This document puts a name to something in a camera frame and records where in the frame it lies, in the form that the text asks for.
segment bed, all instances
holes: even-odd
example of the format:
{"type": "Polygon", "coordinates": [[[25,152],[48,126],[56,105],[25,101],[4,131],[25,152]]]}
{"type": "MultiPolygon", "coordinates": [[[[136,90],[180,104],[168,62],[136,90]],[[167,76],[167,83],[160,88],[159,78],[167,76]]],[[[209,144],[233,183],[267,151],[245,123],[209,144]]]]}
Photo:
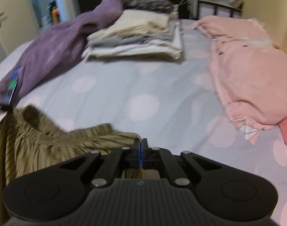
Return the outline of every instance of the bed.
{"type": "MultiPolygon", "coordinates": [[[[287,147],[278,127],[255,145],[227,120],[208,74],[211,40],[182,20],[182,62],[89,59],[37,87],[18,107],[32,104],[64,130],[111,123],[173,154],[189,150],[268,179],[277,188],[272,218],[287,225],[287,147]]],[[[30,42],[0,64],[0,80],[30,42]]]]}

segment metal pin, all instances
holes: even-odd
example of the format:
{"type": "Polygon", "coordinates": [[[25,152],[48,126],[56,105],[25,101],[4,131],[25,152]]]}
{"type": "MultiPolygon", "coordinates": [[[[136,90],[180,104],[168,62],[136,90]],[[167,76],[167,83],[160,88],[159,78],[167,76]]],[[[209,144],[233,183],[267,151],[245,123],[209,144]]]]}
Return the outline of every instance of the metal pin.
{"type": "Polygon", "coordinates": [[[107,184],[107,180],[103,178],[96,178],[91,181],[92,185],[96,188],[104,186],[107,184]]]}
{"type": "Polygon", "coordinates": [[[182,153],[187,155],[187,154],[191,153],[191,151],[185,150],[185,151],[182,151],[182,153]]]}
{"type": "Polygon", "coordinates": [[[190,184],[190,181],[187,178],[184,178],[184,177],[177,178],[174,182],[178,186],[187,186],[187,185],[190,184]]]}
{"type": "Polygon", "coordinates": [[[98,150],[91,150],[90,153],[92,153],[92,154],[98,154],[99,151],[98,151],[98,150]]]}

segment purple fleece clothing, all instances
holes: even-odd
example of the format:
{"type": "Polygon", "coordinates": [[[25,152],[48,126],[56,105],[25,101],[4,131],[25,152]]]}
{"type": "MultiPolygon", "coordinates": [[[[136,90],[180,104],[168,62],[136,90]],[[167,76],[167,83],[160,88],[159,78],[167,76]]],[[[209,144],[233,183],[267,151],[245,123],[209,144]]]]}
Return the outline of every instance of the purple fleece clothing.
{"type": "Polygon", "coordinates": [[[72,21],[54,25],[40,34],[24,51],[19,61],[0,81],[0,102],[3,100],[13,71],[18,73],[18,85],[12,105],[34,89],[39,83],[71,69],[81,61],[87,36],[113,24],[129,0],[103,0],[93,11],[86,12],[72,21]]]}

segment mattress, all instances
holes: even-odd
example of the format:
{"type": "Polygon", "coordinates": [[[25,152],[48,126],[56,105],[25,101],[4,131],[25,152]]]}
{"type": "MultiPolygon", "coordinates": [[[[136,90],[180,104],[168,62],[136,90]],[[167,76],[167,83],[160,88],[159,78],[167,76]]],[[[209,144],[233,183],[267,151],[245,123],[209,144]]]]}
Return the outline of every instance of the mattress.
{"type": "MultiPolygon", "coordinates": [[[[281,132],[278,127],[262,131],[251,145],[229,123],[208,73],[211,40],[188,29],[192,22],[182,20],[181,63],[89,59],[34,89],[18,107],[37,106],[67,131],[111,123],[147,138],[150,147],[176,155],[189,150],[262,176],[279,194],[272,218],[287,226],[287,147],[281,132]]],[[[29,44],[0,64],[0,80],[29,44]]]]}

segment olive green pants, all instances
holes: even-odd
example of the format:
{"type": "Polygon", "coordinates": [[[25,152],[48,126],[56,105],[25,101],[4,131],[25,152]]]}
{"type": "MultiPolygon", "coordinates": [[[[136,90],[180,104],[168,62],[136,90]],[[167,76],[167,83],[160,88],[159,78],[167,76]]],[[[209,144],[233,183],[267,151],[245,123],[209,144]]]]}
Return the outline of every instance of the olive green pants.
{"type": "Polygon", "coordinates": [[[107,154],[118,147],[132,146],[135,138],[140,137],[135,133],[114,132],[110,124],[66,133],[32,106],[8,113],[0,122],[0,225],[9,218],[2,191],[14,178],[93,149],[107,154]]]}

